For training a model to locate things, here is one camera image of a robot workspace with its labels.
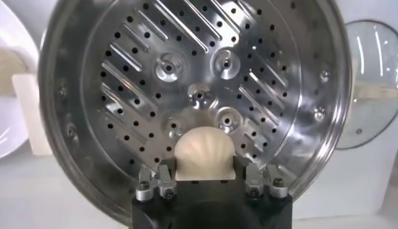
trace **white dish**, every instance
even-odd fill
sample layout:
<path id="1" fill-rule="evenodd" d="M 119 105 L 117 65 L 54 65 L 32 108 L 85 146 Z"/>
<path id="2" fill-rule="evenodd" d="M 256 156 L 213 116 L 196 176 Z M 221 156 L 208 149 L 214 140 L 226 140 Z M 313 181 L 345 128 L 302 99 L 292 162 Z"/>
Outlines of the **white dish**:
<path id="1" fill-rule="evenodd" d="M 18 17 L 0 1 L 0 47 L 13 50 L 23 59 L 29 73 L 37 71 L 39 51 Z M 16 97 L 0 96 L 0 158 L 28 140 L 24 117 Z"/>

